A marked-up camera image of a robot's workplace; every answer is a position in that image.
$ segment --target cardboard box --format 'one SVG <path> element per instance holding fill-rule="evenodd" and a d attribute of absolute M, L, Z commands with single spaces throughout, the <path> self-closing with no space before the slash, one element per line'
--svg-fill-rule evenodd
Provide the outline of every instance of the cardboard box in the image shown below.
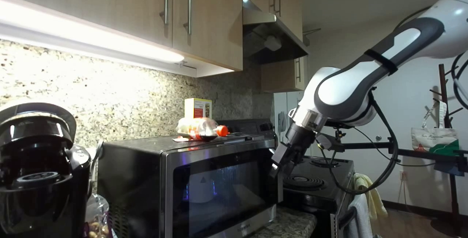
<path fill-rule="evenodd" d="M 212 118 L 212 101 L 199 99 L 199 98 L 187 98 L 185 100 L 185 117 L 208 117 Z"/>

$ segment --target black cable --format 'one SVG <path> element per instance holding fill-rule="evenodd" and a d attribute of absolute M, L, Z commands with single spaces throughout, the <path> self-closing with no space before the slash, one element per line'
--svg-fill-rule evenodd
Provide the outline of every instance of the black cable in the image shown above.
<path fill-rule="evenodd" d="M 414 15 L 416 15 L 416 14 L 418 14 L 418 13 L 420 13 L 420 12 L 423 12 L 423 11 L 425 11 L 425 10 L 428 10 L 428 9 L 430 9 L 430 8 L 431 8 L 431 6 L 427 6 L 427 7 L 425 7 L 425 8 L 422 8 L 422 9 L 420 9 L 420 10 L 417 10 L 417 11 L 411 13 L 410 15 L 406 16 L 406 18 L 404 18 L 402 21 L 400 21 L 400 23 L 398 23 L 398 24 L 396 25 L 396 27 L 395 27 L 393 30 L 396 30 L 396 29 L 397 29 L 398 27 L 400 27 L 406 20 L 408 20 L 409 18 L 413 17 Z"/>
<path fill-rule="evenodd" d="M 453 63 L 452 63 L 452 67 L 450 69 L 450 73 L 451 73 L 451 76 L 452 76 L 452 80 L 455 80 L 455 79 L 458 79 L 460 78 L 461 76 L 461 73 L 463 73 L 463 71 L 465 70 L 466 66 L 468 65 L 468 60 L 465 61 L 465 63 L 461 66 L 460 70 L 458 71 L 457 74 L 455 74 L 455 67 L 458 63 L 458 60 L 463 56 L 464 53 L 461 53 L 460 55 L 458 55 L 455 60 L 453 60 Z M 455 98 L 457 98 L 458 102 L 465 108 L 468 110 L 468 104 L 465 103 L 465 101 L 461 98 L 460 96 L 460 92 L 458 91 L 458 87 L 456 85 L 455 82 L 453 82 L 453 93 L 455 94 Z"/>
<path fill-rule="evenodd" d="M 391 172 L 393 171 L 393 168 L 395 168 L 396 159 L 398 158 L 398 141 L 396 140 L 395 133 L 393 132 L 392 128 L 390 127 L 390 125 L 389 125 L 387 119 L 385 118 L 382 110 L 380 109 L 379 105 L 373 99 L 373 96 L 371 95 L 371 93 L 369 93 L 369 101 L 372 104 L 372 106 L 374 107 L 374 109 L 377 112 L 377 114 L 379 115 L 379 117 L 381 118 L 381 120 L 384 123 L 384 125 L 386 126 L 386 128 L 388 129 L 388 133 L 390 133 L 391 138 L 394 139 L 393 140 L 392 158 L 391 158 L 390 162 L 388 163 L 387 167 L 385 168 L 385 170 L 382 172 L 382 174 L 379 176 L 379 178 L 376 179 L 376 181 L 374 181 L 374 183 L 371 184 L 371 186 L 369 186 L 365 190 L 360 190 L 360 191 L 350 190 L 348 188 L 345 188 L 345 187 L 341 186 L 340 183 L 338 182 L 338 180 L 336 180 L 335 174 L 333 173 L 333 171 L 331 169 L 331 166 L 328 163 L 328 160 L 327 160 L 327 158 L 325 156 L 325 153 L 323 153 L 323 148 L 319 148 L 322 155 L 323 155 L 323 158 L 325 159 L 325 162 L 328 165 L 330 174 L 331 174 L 331 176 L 333 178 L 333 181 L 334 181 L 335 185 L 339 189 L 344 191 L 345 193 L 348 193 L 348 194 L 351 194 L 351 195 L 360 195 L 360 194 L 366 193 L 366 192 L 371 191 L 374 188 L 377 188 L 378 186 L 380 186 L 388 178 L 388 176 L 390 176 Z M 333 158 L 335 157 L 335 155 L 336 155 L 336 151 L 333 153 L 331 161 L 333 161 Z"/>
<path fill-rule="evenodd" d="M 388 160 L 391 160 L 388 156 L 386 156 L 384 153 L 382 153 L 379 148 L 375 145 L 374 141 L 372 141 L 372 139 L 370 139 L 363 131 L 359 130 L 358 128 L 355 128 L 353 127 L 355 130 L 357 130 L 359 133 L 361 133 L 362 135 L 364 135 L 373 145 L 374 145 L 374 148 L 379 151 L 379 153 L 381 153 L 382 156 L 384 156 L 384 158 L 388 159 Z M 397 165 L 400 165 L 400 166 L 403 166 L 403 167 L 427 167 L 427 166 L 432 166 L 435 164 L 435 162 L 433 163 L 429 163 L 429 164 L 425 164 L 425 165 L 404 165 L 404 164 L 401 164 L 401 163 L 396 163 Z"/>

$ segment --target baseboard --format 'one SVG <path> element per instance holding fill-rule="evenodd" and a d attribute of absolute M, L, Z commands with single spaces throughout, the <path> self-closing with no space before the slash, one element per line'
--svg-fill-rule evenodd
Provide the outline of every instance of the baseboard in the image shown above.
<path fill-rule="evenodd" d="M 416 213 L 418 215 L 425 216 L 428 218 L 447 219 L 449 221 L 452 218 L 452 213 L 448 211 L 429 209 L 429 208 L 418 207 L 418 206 L 413 206 L 413 205 L 406 205 L 403 203 L 394 203 L 393 201 L 382 201 L 382 202 L 385 208 L 388 208 L 388 209 Z M 460 215 L 459 220 L 464 223 L 468 223 L 468 216 Z"/>

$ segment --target power outlet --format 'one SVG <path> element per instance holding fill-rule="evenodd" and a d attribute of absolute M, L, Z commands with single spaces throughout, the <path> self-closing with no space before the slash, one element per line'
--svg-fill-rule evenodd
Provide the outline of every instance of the power outlet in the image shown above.
<path fill-rule="evenodd" d="M 400 180 L 406 181 L 406 171 L 400 171 Z"/>

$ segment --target stove burner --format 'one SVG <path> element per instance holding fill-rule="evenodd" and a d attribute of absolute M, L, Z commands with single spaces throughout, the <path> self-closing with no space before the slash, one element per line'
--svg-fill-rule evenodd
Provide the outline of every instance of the stove burner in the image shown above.
<path fill-rule="evenodd" d="M 331 160 L 327 159 L 324 160 L 323 158 L 313 158 L 311 159 L 310 163 L 312 165 L 315 165 L 317 167 L 322 167 L 322 168 L 329 168 L 330 166 L 332 168 L 338 167 L 340 164 L 338 161 L 334 160 L 332 163 L 330 163 Z"/>
<path fill-rule="evenodd" d="M 321 190 L 328 186 L 326 181 L 316 177 L 305 177 L 299 174 L 291 174 L 283 180 L 287 188 L 295 190 Z"/>

